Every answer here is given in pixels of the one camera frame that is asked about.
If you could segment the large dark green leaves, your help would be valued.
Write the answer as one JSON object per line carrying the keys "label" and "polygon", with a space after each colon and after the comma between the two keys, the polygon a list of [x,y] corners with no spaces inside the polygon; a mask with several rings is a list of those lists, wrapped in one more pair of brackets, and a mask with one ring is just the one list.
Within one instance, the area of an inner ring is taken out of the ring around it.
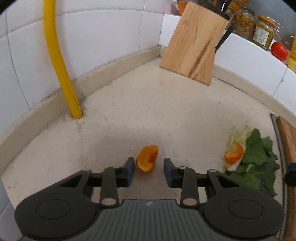
{"label": "large dark green leaves", "polygon": [[234,128],[230,133],[226,151],[236,149],[234,141],[243,146],[244,155],[234,164],[226,163],[223,157],[225,174],[271,197],[276,197],[274,182],[280,165],[278,156],[273,152],[272,139],[269,136],[262,137],[257,128],[243,125],[240,129]]}

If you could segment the orange peel piece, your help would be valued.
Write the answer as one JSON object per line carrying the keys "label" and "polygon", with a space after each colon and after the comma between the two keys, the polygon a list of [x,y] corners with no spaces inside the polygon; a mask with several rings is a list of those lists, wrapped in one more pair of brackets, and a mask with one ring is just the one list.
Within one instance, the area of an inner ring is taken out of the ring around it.
{"label": "orange peel piece", "polygon": [[156,145],[145,146],[136,159],[137,168],[142,172],[150,172],[156,165],[159,148]]}
{"label": "orange peel piece", "polygon": [[239,161],[243,155],[244,155],[244,149],[243,146],[237,141],[234,141],[234,144],[236,146],[236,149],[234,150],[227,150],[224,155],[224,160],[228,164],[234,164],[237,161]]}

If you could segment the black kitchen scissors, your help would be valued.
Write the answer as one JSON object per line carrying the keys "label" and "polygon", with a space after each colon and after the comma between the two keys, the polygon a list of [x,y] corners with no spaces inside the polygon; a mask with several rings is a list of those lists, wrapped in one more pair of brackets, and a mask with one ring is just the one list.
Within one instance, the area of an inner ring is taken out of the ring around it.
{"label": "black kitchen scissors", "polygon": [[234,22],[232,25],[229,26],[229,28],[226,30],[226,32],[224,33],[224,35],[222,36],[222,38],[220,39],[220,41],[218,42],[218,44],[215,47],[215,52],[217,52],[217,50],[222,46],[222,44],[227,40],[227,38],[230,36],[230,34],[234,31],[234,29],[237,27],[239,23],[238,22]]}

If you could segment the wooden cutting board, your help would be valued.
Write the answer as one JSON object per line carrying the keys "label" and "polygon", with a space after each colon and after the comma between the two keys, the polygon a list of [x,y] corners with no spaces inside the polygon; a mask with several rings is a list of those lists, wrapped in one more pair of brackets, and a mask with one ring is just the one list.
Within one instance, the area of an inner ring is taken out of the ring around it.
{"label": "wooden cutting board", "polygon": [[295,186],[288,186],[285,173],[290,163],[295,163],[295,127],[286,119],[270,115],[280,151],[285,218],[280,230],[280,240],[295,240]]}

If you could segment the yellow oil bottle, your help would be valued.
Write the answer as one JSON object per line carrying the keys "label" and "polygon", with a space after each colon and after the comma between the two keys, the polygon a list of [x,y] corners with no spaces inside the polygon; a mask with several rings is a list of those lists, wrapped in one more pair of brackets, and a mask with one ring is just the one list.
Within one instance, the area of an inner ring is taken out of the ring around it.
{"label": "yellow oil bottle", "polygon": [[296,73],[296,36],[294,37],[291,52],[287,59],[287,66],[290,70]]}

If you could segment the wooden knife block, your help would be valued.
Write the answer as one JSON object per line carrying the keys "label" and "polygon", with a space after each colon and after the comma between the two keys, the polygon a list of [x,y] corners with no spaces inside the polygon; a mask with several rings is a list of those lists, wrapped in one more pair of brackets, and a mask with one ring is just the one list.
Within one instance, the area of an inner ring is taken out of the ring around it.
{"label": "wooden knife block", "polygon": [[229,17],[208,1],[188,2],[160,68],[210,85],[215,48],[229,23]]}

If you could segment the red tomato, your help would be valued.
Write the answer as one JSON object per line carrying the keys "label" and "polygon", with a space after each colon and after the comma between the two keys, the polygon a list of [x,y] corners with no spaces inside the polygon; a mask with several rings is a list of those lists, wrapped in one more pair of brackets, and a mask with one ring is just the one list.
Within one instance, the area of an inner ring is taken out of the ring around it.
{"label": "red tomato", "polygon": [[274,57],[284,62],[288,56],[288,50],[285,45],[281,42],[274,42],[271,46],[271,53]]}

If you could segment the orange lid pickle jar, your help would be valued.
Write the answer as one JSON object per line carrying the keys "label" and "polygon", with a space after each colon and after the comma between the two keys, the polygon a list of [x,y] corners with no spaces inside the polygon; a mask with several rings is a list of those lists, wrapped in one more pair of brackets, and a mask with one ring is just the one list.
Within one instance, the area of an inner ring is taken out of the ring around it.
{"label": "orange lid pickle jar", "polygon": [[259,47],[268,50],[275,35],[274,27],[274,21],[259,15],[254,24],[253,36],[251,39],[252,42]]}

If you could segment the glass jar of pickles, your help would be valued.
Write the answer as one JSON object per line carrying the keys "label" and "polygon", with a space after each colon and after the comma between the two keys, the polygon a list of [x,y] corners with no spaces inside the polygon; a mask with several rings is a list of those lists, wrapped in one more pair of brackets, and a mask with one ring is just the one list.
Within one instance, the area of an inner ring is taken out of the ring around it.
{"label": "glass jar of pickles", "polygon": [[254,16],[255,13],[252,10],[246,7],[241,8],[232,18],[232,23],[238,23],[236,28],[233,30],[233,33],[248,39],[253,33],[255,24]]}

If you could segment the small bowl on ledge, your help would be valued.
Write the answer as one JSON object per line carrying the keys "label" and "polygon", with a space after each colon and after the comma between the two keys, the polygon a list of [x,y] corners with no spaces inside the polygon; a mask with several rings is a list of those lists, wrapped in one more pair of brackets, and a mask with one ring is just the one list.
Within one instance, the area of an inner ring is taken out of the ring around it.
{"label": "small bowl on ledge", "polygon": [[179,15],[182,15],[188,2],[187,1],[177,1],[177,6],[178,6],[178,13]]}

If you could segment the yellow gas pipe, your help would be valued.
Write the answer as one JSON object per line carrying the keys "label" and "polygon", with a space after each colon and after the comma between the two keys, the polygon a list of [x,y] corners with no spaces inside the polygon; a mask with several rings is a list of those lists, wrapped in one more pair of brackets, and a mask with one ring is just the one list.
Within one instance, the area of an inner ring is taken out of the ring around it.
{"label": "yellow gas pipe", "polygon": [[49,55],[61,85],[62,92],[74,119],[83,116],[74,86],[69,77],[57,36],[56,30],[56,1],[44,1],[44,31]]}

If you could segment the wooden handled cleaver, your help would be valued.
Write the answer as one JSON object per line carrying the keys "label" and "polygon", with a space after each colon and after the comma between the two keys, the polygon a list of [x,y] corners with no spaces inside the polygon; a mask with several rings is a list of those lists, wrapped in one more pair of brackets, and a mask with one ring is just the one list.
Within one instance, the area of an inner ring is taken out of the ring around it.
{"label": "wooden handled cleaver", "polygon": [[232,16],[237,13],[241,8],[243,8],[249,0],[232,0],[230,4],[227,6],[225,13],[228,16]]}

